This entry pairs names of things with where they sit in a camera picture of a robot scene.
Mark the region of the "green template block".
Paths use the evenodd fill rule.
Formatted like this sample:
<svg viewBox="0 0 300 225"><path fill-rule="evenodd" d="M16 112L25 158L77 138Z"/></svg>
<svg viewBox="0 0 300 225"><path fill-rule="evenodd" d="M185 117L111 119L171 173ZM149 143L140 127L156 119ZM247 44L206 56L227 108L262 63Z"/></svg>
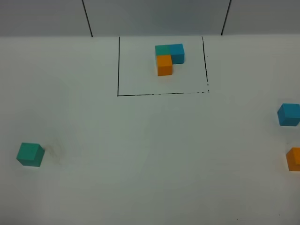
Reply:
<svg viewBox="0 0 300 225"><path fill-rule="evenodd" d="M156 45L155 55L156 56L171 55L169 45Z"/></svg>

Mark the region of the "orange template block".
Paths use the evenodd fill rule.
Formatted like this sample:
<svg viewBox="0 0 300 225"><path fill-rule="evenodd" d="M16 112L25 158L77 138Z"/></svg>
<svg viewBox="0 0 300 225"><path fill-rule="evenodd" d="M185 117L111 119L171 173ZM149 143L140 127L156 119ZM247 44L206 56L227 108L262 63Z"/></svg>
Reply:
<svg viewBox="0 0 300 225"><path fill-rule="evenodd" d="M173 74L173 63L170 55L159 55L156 57L157 75L165 76Z"/></svg>

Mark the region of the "blue template block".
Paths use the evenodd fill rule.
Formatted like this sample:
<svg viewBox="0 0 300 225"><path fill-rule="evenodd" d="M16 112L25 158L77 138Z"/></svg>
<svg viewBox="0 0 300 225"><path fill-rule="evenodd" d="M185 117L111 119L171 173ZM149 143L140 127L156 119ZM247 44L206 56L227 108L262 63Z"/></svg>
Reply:
<svg viewBox="0 0 300 225"><path fill-rule="evenodd" d="M183 64L185 58L185 52L183 44L169 45L170 55L173 64Z"/></svg>

